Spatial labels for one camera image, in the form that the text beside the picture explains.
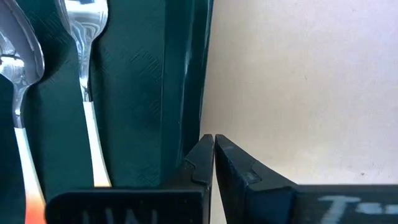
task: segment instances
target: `metal spoon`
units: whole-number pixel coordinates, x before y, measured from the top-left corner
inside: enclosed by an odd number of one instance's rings
[[[44,58],[34,31],[14,0],[0,1],[0,73],[14,85],[12,115],[24,177],[26,224],[44,224],[45,201],[24,126],[24,97],[44,74]]]

